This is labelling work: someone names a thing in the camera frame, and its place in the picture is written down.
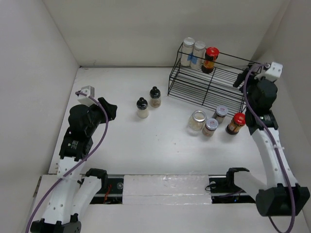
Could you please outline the red-capped dark sauce bottle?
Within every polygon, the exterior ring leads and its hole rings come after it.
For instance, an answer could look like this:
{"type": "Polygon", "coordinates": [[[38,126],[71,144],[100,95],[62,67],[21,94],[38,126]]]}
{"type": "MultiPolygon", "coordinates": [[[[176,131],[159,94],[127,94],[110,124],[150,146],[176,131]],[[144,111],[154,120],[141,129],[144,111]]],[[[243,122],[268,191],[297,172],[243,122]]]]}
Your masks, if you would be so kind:
{"type": "Polygon", "coordinates": [[[214,62],[217,60],[220,51],[216,47],[208,47],[201,70],[203,73],[210,74],[214,69],[214,62]]]}

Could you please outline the silver-capped blue-label shaker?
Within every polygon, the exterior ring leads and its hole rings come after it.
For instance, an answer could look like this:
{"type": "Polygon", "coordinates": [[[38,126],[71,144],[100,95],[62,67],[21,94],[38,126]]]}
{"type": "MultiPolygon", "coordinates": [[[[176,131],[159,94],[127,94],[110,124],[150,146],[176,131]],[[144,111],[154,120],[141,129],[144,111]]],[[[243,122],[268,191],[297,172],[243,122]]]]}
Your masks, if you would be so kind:
{"type": "Polygon", "coordinates": [[[183,40],[180,58],[180,63],[182,66],[186,67],[190,65],[194,44],[195,40],[191,37],[186,37],[183,40]]]}
{"type": "Polygon", "coordinates": [[[199,69],[202,64],[202,58],[206,51],[206,44],[203,41],[196,41],[192,52],[190,67],[192,69],[199,69]]]}

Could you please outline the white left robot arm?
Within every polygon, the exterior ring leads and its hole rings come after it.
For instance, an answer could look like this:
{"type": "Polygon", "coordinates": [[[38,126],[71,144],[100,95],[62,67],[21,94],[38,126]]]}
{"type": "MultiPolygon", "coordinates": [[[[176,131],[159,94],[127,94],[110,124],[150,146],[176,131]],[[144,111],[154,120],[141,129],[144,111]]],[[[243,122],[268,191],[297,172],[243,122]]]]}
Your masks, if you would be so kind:
{"type": "Polygon", "coordinates": [[[97,192],[108,188],[106,170],[91,168],[85,178],[81,170],[86,160],[103,142],[93,146],[92,136],[100,124],[108,125],[116,118],[117,106],[103,97],[94,99],[78,93],[90,104],[80,103],[69,111],[69,127],[64,135],[57,171],[57,181],[39,201],[26,226],[27,233],[79,233],[81,219],[97,192]]]}

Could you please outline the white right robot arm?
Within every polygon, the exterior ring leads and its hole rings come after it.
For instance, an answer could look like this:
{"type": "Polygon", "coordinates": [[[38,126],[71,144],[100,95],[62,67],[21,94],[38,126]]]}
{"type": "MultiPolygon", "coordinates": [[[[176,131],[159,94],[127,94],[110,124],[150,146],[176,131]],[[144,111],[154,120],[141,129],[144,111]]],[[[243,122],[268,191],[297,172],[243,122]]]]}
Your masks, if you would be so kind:
{"type": "Polygon", "coordinates": [[[294,177],[279,141],[278,124],[271,107],[277,97],[277,86],[268,74],[256,75],[245,69],[234,86],[241,85],[245,98],[245,123],[255,141],[266,173],[266,183],[257,180],[248,169],[230,168],[225,186],[238,188],[256,203],[261,216],[297,216],[310,198],[307,187],[301,187],[294,177]]]}

